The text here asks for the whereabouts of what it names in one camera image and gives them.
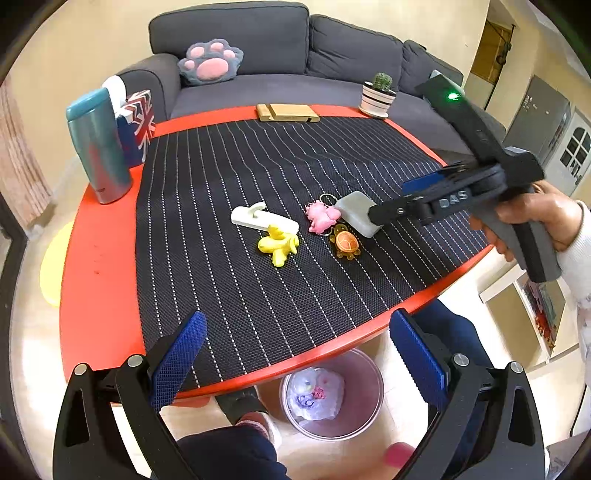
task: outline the white sleeve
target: white sleeve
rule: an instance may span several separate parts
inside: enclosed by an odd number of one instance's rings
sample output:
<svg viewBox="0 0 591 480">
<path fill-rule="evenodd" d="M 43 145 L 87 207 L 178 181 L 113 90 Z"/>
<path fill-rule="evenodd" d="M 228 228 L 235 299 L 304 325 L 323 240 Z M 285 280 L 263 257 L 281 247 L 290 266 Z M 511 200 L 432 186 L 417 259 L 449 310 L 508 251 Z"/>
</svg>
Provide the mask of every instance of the white sleeve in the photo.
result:
<svg viewBox="0 0 591 480">
<path fill-rule="evenodd" d="M 591 212 L 583 202 L 578 204 L 583 210 L 581 229 L 571 246 L 557 257 L 562 278 L 577 301 L 579 343 L 591 388 Z"/>
</svg>

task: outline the metal screw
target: metal screw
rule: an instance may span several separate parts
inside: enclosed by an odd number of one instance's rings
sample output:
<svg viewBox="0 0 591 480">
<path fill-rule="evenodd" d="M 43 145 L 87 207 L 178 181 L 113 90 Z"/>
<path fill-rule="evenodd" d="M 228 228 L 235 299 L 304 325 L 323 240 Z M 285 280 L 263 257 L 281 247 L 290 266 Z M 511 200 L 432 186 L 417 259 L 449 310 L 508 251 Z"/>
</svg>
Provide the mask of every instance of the metal screw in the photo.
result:
<svg viewBox="0 0 591 480">
<path fill-rule="evenodd" d="M 144 359 L 141 355 L 132 355 L 127 359 L 127 364 L 130 367 L 138 367 L 142 364 L 143 361 Z"/>
<path fill-rule="evenodd" d="M 74 369 L 74 375 L 83 375 L 86 373 L 86 364 L 78 364 Z"/>
<path fill-rule="evenodd" d="M 459 365 L 460 367 L 467 367 L 468 364 L 470 363 L 470 361 L 468 360 L 468 357 L 462 353 L 456 353 L 453 356 L 453 362 L 456 365 Z"/>
<path fill-rule="evenodd" d="M 516 373 L 516 374 L 521 374 L 523 373 L 523 367 L 521 366 L 521 364 L 519 362 L 511 362 L 511 369 Z"/>
</svg>

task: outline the red table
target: red table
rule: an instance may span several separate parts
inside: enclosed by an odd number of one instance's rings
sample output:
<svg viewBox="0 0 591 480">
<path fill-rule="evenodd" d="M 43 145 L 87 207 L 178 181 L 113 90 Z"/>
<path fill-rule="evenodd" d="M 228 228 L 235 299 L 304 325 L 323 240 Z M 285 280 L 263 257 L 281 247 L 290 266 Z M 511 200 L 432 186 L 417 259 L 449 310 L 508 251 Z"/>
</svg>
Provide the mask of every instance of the red table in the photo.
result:
<svg viewBox="0 0 591 480">
<path fill-rule="evenodd" d="M 320 116 L 364 117 L 358 110 L 348 107 L 313 105 L 312 108 Z M 155 135 L 255 118 L 254 107 L 197 113 L 158 124 Z M 406 130 L 389 120 L 386 122 L 445 165 L 443 160 Z M 135 202 L 142 169 L 143 166 L 139 166 L 131 170 L 131 190 L 117 202 L 99 204 L 90 186 L 80 202 L 61 285 L 60 342 L 66 378 L 81 362 L 98 370 L 118 367 L 133 353 L 145 353 L 135 276 Z M 448 276 L 334 340 L 256 372 L 181 392 L 177 399 L 245 388 L 353 348 L 381 333 L 388 326 L 394 309 L 403 307 L 413 312 L 436 298 L 491 248 L 485 248 Z"/>
</svg>

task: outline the dark pants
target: dark pants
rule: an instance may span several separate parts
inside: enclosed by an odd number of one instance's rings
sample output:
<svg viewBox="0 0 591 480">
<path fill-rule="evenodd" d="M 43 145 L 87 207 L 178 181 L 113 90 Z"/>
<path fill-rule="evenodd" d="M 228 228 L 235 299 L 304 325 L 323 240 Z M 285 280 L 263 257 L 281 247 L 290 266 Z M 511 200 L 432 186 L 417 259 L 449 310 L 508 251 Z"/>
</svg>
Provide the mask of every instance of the dark pants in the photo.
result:
<svg viewBox="0 0 591 480">
<path fill-rule="evenodd" d="M 414 313 L 413 318 L 425 333 L 437 335 L 450 352 L 463 353 L 470 361 L 492 367 L 472 322 L 450 312 L 439 300 Z M 471 419 L 458 449 L 458 457 L 463 458 L 471 451 L 481 419 L 482 414 L 475 414 Z M 201 480 L 288 479 L 287 469 L 277 462 L 277 453 L 271 442 L 247 426 L 189 435 L 180 439 L 178 445 Z"/>
</svg>

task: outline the sofa cushion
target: sofa cushion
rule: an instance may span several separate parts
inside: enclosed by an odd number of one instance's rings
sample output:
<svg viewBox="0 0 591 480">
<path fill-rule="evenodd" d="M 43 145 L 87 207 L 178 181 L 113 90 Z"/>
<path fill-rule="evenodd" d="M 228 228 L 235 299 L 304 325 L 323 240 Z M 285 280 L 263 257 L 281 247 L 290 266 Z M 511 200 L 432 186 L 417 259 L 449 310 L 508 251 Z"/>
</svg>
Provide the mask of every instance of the sofa cushion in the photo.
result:
<svg viewBox="0 0 591 480">
<path fill-rule="evenodd" d="M 306 75 L 239 75 L 229 82 L 184 88 L 172 118 L 257 103 L 359 105 L 361 86 Z"/>
<path fill-rule="evenodd" d="M 356 108 L 360 102 L 361 86 L 357 83 L 305 75 L 239 75 L 229 82 L 182 89 L 171 117 L 257 103 L 316 103 Z M 399 93 L 389 115 L 430 148 L 469 153 L 453 127 L 421 98 Z"/>
<path fill-rule="evenodd" d="M 296 2 L 198 5 L 152 19 L 154 53 L 183 58 L 198 42 L 224 38 L 244 52 L 238 75 L 304 73 L 308 54 L 308 9 Z"/>
<path fill-rule="evenodd" d="M 401 92 L 419 96 L 416 86 L 426 82 L 433 70 L 438 70 L 451 81 L 462 84 L 464 75 L 457 68 L 431 55 L 417 42 L 407 40 L 402 49 L 402 75 L 398 87 Z"/>
<path fill-rule="evenodd" d="M 310 17 L 307 75 L 363 83 L 385 72 L 398 90 L 401 65 L 402 42 L 396 37 L 324 15 Z"/>
</svg>

